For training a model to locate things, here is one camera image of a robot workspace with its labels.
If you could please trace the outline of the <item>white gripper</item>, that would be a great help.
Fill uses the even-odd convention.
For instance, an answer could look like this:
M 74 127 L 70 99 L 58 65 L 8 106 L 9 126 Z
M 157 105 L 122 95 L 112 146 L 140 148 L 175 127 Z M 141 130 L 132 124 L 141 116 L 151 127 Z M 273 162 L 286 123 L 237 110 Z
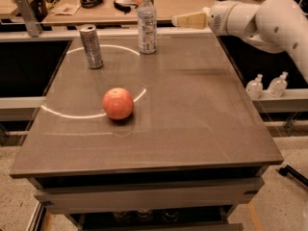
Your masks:
M 242 20 L 237 12 L 242 2 L 223 1 L 210 8 L 209 18 L 205 12 L 176 15 L 171 22 L 175 27 L 204 29 L 208 26 L 216 36 L 241 37 L 244 34 Z

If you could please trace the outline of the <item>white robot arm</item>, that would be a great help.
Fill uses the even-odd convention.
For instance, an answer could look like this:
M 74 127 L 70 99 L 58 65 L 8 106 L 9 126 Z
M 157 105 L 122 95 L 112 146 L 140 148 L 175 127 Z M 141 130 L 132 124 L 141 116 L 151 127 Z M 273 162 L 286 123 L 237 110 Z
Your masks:
M 196 12 L 174 16 L 175 27 L 209 28 L 217 36 L 233 36 L 269 52 L 287 52 L 308 82 L 308 19 L 294 0 L 248 4 L 226 0 Z

